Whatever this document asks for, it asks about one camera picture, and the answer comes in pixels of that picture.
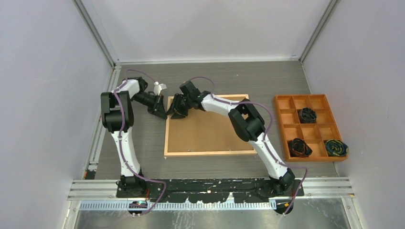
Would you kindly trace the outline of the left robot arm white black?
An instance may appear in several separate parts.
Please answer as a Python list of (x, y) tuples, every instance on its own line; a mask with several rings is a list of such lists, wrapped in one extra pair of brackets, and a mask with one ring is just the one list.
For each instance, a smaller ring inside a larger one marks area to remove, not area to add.
[(157, 81), (153, 85), (153, 91), (147, 92), (148, 83), (142, 77), (127, 78), (116, 89), (100, 95), (102, 124), (112, 135), (120, 160), (118, 189), (136, 198), (146, 193), (148, 180), (142, 174), (133, 145), (135, 118), (132, 101), (146, 106), (149, 114), (167, 119), (161, 93), (167, 86)]

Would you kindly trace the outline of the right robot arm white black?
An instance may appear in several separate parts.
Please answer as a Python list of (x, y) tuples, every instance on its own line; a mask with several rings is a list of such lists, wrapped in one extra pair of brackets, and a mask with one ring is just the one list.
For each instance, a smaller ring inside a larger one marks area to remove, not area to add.
[(233, 101), (209, 91), (201, 92), (191, 81), (181, 84), (180, 90), (180, 94), (174, 95), (167, 111), (172, 119), (187, 117), (192, 108), (227, 116), (236, 135), (249, 143), (263, 161), (271, 180), (272, 191), (284, 196), (292, 189), (295, 175), (272, 146), (265, 121), (255, 108), (255, 103), (249, 99)]

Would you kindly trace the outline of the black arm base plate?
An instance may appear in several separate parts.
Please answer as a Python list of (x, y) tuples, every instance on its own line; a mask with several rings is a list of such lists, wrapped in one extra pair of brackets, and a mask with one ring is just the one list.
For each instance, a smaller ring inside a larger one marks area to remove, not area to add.
[(285, 191), (277, 188), (269, 178), (214, 178), (214, 179), (159, 179), (157, 182), (141, 180), (132, 187), (116, 181), (117, 198), (143, 198), (159, 203), (262, 203), (269, 198), (292, 198), (304, 195), (299, 179)]

